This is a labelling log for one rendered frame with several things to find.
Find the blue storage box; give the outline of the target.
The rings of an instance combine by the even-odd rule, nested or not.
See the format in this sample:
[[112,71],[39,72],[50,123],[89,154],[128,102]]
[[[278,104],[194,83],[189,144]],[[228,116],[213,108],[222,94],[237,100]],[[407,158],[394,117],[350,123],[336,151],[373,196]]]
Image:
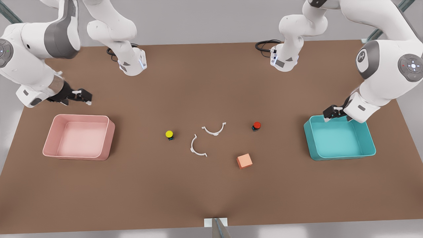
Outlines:
[[311,116],[304,124],[310,157],[315,161],[360,159],[376,154],[366,122],[347,121],[346,117],[324,121]]

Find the pink storage box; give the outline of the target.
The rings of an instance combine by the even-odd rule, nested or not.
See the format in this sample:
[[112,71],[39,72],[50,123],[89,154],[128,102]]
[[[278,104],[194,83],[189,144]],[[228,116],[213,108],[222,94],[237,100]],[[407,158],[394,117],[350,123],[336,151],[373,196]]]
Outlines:
[[43,155],[57,159],[104,161],[110,155],[115,124],[104,115],[54,117]]

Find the orange cube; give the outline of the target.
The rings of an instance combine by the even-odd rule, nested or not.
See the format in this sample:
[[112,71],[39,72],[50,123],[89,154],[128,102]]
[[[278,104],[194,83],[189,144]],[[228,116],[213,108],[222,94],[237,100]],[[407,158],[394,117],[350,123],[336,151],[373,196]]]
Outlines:
[[253,164],[252,159],[248,153],[245,155],[238,156],[237,163],[238,163],[239,169],[252,166]]

